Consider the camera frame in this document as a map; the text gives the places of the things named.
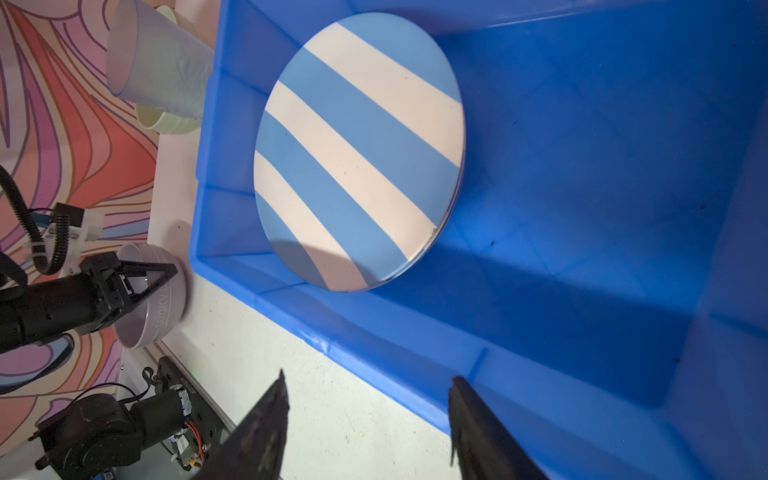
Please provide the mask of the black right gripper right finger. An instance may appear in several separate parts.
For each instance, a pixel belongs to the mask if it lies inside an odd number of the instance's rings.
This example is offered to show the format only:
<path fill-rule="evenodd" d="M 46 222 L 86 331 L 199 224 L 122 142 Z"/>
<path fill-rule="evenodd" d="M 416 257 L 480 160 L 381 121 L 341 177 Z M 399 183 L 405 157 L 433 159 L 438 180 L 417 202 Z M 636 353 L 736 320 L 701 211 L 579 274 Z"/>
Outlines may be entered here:
<path fill-rule="evenodd" d="M 547 479 L 469 382 L 452 379 L 448 397 L 451 461 L 463 479 Z"/>

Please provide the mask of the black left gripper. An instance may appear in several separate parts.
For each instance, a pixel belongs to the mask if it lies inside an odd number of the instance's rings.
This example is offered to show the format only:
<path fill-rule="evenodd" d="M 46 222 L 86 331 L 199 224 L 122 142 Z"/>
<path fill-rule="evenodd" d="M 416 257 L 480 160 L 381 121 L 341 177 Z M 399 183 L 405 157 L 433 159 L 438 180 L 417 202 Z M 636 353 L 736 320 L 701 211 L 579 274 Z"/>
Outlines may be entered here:
<path fill-rule="evenodd" d="M 120 260 L 115 252 L 84 257 L 79 267 L 90 288 L 92 313 L 88 321 L 77 328 L 78 333 L 108 328 L 134 311 L 178 273 L 172 263 Z"/>

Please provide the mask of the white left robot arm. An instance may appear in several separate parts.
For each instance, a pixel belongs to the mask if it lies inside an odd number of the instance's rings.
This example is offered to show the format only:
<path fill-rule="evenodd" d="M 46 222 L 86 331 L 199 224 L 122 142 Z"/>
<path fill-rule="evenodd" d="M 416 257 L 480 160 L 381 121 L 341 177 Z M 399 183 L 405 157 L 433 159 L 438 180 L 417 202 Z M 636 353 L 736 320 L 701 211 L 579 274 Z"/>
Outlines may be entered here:
<path fill-rule="evenodd" d="M 113 252 L 92 255 L 81 272 L 1 291 L 1 351 L 44 344 L 75 330 L 102 330 L 135 311 L 177 274 L 171 263 L 120 260 Z"/>

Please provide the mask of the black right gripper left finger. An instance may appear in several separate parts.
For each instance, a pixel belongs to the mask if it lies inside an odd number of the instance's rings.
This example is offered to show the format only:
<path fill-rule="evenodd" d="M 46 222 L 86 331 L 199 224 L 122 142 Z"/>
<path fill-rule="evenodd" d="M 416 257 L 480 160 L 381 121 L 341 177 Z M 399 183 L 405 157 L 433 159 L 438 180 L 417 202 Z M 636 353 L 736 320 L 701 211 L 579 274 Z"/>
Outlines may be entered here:
<path fill-rule="evenodd" d="M 283 371 L 193 480 L 280 479 L 290 410 Z"/>

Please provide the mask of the light green ceramic bowl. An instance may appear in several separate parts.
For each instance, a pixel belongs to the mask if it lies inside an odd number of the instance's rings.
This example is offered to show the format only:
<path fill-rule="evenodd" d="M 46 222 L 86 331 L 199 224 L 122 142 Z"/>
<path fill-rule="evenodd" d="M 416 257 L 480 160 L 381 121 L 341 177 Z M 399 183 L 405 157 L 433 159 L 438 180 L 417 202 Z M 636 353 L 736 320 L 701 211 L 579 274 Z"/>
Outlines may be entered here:
<path fill-rule="evenodd" d="M 194 24 L 173 8 L 160 5 L 155 10 L 170 22 L 180 26 L 184 31 L 202 41 L 202 37 L 199 35 Z M 201 120 L 180 117 L 146 105 L 135 104 L 134 110 L 139 124 L 144 129 L 158 134 L 183 135 L 200 128 L 202 124 Z"/>

